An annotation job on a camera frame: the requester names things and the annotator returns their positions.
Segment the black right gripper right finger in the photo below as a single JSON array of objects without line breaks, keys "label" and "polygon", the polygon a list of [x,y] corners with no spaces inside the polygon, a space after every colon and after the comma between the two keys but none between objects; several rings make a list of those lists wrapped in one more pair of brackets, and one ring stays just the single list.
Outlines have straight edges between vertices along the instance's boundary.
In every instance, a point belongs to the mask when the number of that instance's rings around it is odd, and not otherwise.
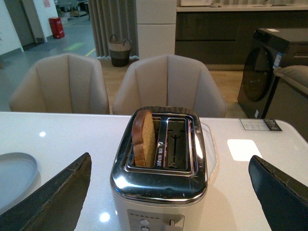
[{"label": "black right gripper right finger", "polygon": [[308,229],[308,187],[254,155],[248,172],[252,187],[273,231]]}]

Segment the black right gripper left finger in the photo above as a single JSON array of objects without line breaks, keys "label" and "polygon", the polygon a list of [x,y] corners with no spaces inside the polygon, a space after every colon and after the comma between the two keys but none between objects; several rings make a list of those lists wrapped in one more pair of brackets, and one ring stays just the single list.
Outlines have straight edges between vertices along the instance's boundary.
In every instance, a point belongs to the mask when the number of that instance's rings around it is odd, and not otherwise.
[{"label": "black right gripper left finger", "polygon": [[73,231],[90,185],[91,156],[84,153],[26,199],[0,216],[2,231]]}]

